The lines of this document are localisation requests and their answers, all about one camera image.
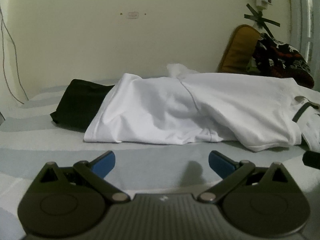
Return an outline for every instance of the striped bed sheet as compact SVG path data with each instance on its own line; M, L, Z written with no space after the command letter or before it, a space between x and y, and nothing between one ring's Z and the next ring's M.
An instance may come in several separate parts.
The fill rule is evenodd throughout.
M99 83L111 85L115 82ZM190 192L198 195L220 181L208 165L208 155L212 150L218 150L235 161L248 159L257 166L269 166L274 161L290 163L297 158L299 160L304 153L300 146L253 153L238 142L180 146L85 143L84 133L59 128L49 115L55 111L65 89L66 86L59 86L43 90L12 111L0 125L1 240L18 240L24 236L17 207L33 178L48 161L55 161L61 167L72 166L79 160L91 161L113 150L116 166L105 180L131 197L142 192ZM296 169L296 164L293 162L290 166L292 170Z

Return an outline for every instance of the bed sheet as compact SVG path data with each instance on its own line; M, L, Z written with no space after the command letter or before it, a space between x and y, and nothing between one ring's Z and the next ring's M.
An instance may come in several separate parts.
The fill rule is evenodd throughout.
M99 83L111 85L115 82L108 80ZM320 219L316 209L320 202L317 200L320 199L320 174L303 166L303 147L273 148L253 153L239 142L181 146L85 143L84 133L61 129L49 116L55 111L65 89L66 86L59 86L44 90L21 108L15 109L0 126L1 240L18 240L24 236L17 217L17 206L47 161L55 161L61 167L72 166L79 160L91 161L107 150L114 151L116 166L105 180L131 197L140 192L192 192L198 195L220 181L208 164L208 155L212 150L220 151L235 161L248 159L257 166L269 166L274 161L283 162L311 199L315 210L306 227L306 234L311 237L319 233Z

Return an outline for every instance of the orange pillow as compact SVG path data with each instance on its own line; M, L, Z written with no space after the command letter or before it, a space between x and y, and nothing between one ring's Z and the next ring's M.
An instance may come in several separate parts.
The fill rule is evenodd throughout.
M237 27L222 57L218 72L247 74L260 33L249 25Z

